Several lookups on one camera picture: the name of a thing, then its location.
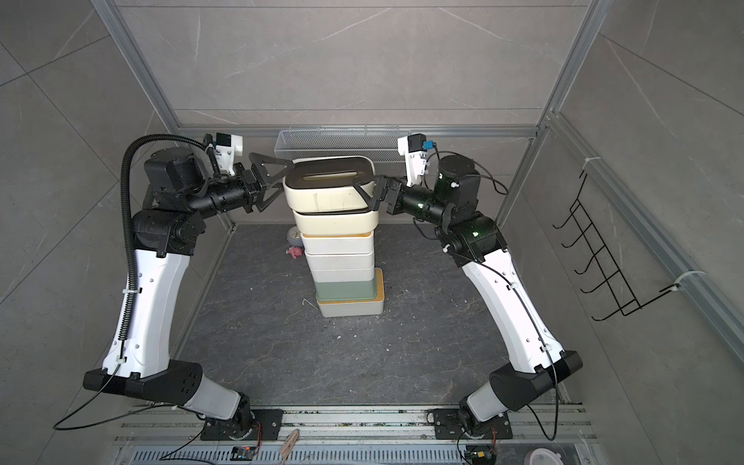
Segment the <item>cream box dark lid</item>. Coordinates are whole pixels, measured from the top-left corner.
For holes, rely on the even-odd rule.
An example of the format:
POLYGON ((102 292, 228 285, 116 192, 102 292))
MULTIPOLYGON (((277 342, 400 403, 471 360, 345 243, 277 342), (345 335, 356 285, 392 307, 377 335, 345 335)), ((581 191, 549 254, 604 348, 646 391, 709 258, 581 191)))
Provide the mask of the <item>cream box dark lid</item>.
POLYGON ((305 236, 361 236, 373 232, 379 224, 377 211, 293 214, 296 226, 305 236))
POLYGON ((375 176, 374 164, 363 156, 308 158, 294 161, 283 185, 288 206, 294 212, 356 211, 368 205, 354 188, 354 181, 372 196, 375 176))

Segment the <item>bamboo lid box edge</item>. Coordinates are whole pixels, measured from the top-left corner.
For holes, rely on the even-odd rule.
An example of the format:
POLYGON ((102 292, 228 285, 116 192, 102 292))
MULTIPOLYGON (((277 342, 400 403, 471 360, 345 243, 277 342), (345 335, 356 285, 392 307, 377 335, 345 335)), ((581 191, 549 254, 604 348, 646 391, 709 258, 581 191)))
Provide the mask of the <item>bamboo lid box edge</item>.
POLYGON ((374 251, 374 232, 352 236, 306 236, 300 238, 311 255, 366 255, 374 251))

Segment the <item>white tissue box bamboo lid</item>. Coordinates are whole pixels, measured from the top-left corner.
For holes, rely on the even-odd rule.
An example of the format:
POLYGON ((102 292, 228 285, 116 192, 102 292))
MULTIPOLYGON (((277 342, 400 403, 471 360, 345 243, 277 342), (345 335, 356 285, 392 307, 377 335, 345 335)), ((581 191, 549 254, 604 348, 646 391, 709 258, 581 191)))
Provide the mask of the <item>white tissue box bamboo lid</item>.
POLYGON ((305 255, 312 270, 370 269, 375 265, 375 253, 365 254, 311 254, 305 255))

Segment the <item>mint green tissue box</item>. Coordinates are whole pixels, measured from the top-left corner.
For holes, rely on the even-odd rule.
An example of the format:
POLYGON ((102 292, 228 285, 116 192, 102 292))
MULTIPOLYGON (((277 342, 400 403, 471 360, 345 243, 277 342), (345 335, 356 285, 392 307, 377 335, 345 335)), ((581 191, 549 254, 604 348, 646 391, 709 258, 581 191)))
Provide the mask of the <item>mint green tissue box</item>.
POLYGON ((369 281, 316 282, 318 302, 373 300, 377 296, 375 279, 369 281))

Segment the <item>large bamboo lid tissue box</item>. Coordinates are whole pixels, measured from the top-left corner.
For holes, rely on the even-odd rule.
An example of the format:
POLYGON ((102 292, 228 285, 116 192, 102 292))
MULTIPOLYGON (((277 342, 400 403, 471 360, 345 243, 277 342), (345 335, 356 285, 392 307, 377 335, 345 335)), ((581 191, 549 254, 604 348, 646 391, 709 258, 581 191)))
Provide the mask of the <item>large bamboo lid tissue box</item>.
POLYGON ((385 287, 383 271, 375 267, 375 277, 369 282, 374 286, 374 295, 365 300, 321 300, 316 298, 320 311, 325 318, 378 316, 383 313, 385 305, 385 287))

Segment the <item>white tissue box grey lid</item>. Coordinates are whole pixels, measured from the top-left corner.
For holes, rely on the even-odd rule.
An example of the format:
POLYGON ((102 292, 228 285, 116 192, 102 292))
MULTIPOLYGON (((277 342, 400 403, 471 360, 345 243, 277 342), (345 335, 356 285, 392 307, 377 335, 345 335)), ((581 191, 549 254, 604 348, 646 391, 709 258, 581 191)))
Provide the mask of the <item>white tissue box grey lid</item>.
POLYGON ((316 283, 367 282, 375 278, 375 267, 368 269, 311 269, 316 283))

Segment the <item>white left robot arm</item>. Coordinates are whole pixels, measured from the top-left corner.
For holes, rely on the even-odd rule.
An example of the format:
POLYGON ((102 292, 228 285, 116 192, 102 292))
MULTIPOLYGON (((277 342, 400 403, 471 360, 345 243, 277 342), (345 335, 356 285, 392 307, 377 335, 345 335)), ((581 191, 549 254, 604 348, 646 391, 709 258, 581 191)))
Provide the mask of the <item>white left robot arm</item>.
POLYGON ((224 165, 240 150, 236 137, 201 141, 171 134, 142 136, 127 147, 120 171, 126 286, 112 346, 83 386, 177 407, 205 421, 218 438, 257 432, 247 395, 208 379, 197 362, 170 355, 177 295, 205 221, 235 209, 264 211, 283 192, 289 160, 252 153, 250 166, 224 165))

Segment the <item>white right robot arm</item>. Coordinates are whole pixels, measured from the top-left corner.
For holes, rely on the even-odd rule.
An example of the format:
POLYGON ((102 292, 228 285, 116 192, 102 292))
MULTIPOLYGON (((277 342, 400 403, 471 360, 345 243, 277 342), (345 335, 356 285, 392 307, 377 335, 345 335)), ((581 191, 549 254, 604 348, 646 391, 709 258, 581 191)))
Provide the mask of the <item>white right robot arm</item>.
POLYGON ((557 389, 583 361, 552 335, 517 275, 501 230, 478 210, 480 183, 491 174, 455 152, 439 159, 437 169, 432 188, 416 178, 367 174, 354 176, 351 185, 372 211, 384 203, 390 215, 433 225, 434 239, 476 287, 496 323, 509 360, 465 396, 457 412, 464 433, 479 436, 491 420, 557 389))

